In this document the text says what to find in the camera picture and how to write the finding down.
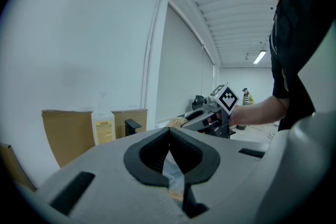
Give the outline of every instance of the cardboard box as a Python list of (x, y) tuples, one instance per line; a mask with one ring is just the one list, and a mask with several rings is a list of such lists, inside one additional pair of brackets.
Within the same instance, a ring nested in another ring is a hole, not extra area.
[(13, 181), (35, 191), (36, 188), (31, 183), (23, 169), (21, 168), (14, 151), (10, 145), (0, 144), (0, 156)]
[[(42, 118), (50, 148), (60, 167), (94, 147), (92, 112), (44, 110)], [(146, 131), (147, 110), (112, 111), (116, 138), (125, 137), (125, 120), (133, 119)]]

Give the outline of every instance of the ceiling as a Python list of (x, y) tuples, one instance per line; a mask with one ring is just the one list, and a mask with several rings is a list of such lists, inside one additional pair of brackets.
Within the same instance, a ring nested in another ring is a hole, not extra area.
[(192, 0), (208, 25), (221, 67), (271, 67), (269, 35), (276, 0)]

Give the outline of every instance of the label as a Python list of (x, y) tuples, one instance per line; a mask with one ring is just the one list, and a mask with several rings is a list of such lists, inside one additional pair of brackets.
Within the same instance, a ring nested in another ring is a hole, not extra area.
[(96, 121), (98, 144), (104, 144), (113, 140), (112, 121)]

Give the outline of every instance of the white bottle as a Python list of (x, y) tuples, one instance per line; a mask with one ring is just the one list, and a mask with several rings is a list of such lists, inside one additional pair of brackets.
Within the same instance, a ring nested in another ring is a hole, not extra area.
[(106, 95), (105, 92), (100, 92), (101, 100), (98, 109), (91, 114), (93, 138), (96, 146), (116, 140), (114, 115), (106, 108), (104, 102)]

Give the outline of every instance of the ceiling light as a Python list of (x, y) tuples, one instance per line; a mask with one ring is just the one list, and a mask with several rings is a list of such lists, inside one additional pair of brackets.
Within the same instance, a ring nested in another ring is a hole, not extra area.
[(266, 54), (266, 51), (265, 50), (262, 50), (259, 54), (259, 56), (257, 57), (257, 59), (254, 61), (254, 64), (257, 64), (260, 62), (260, 60), (262, 60), (262, 58), (265, 56)]

